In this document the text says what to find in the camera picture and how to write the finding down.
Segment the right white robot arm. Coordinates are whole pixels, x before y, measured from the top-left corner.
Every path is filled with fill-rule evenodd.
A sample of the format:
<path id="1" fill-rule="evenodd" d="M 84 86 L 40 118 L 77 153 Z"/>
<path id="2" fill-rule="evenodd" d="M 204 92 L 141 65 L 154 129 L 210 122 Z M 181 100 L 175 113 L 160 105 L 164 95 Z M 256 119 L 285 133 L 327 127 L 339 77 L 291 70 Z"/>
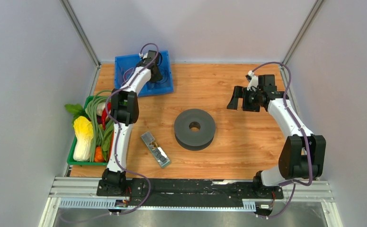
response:
<path id="1" fill-rule="evenodd" d="M 286 137 L 278 159 L 278 165 L 257 172 L 253 193 L 265 198 L 275 186 L 299 183 L 309 186 L 323 172 L 326 139 L 312 132 L 294 112 L 286 91 L 279 91 L 274 75 L 246 76 L 248 86 L 235 86 L 227 109 L 259 112 L 264 108 L 277 122 Z"/>

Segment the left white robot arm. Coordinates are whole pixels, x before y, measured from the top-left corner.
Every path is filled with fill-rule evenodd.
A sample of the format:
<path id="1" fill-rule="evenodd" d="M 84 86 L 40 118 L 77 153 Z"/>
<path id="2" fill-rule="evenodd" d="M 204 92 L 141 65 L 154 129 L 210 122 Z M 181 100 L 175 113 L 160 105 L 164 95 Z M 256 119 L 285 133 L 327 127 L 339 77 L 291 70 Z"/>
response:
<path id="1" fill-rule="evenodd" d="M 114 136 L 107 168 L 98 183 L 97 196 L 122 196 L 127 190 L 126 158 L 128 143 L 134 124 L 139 117 L 138 94 L 147 82 L 162 79 L 158 69 L 160 53 L 149 50 L 139 54 L 133 75 L 119 89 L 114 89 L 109 97 L 111 107 L 106 113 L 114 122 Z"/>

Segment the dark grey cable spool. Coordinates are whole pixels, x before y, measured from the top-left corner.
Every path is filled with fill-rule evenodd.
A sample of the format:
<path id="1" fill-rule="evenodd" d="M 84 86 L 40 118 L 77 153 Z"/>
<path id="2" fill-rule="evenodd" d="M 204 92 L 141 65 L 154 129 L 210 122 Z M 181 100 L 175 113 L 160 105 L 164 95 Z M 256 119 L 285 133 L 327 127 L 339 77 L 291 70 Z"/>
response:
<path id="1" fill-rule="evenodd" d="M 201 109 L 188 109 L 180 113 L 174 122 L 174 135 L 179 145 L 191 151 L 207 148 L 216 133 L 213 117 Z"/>

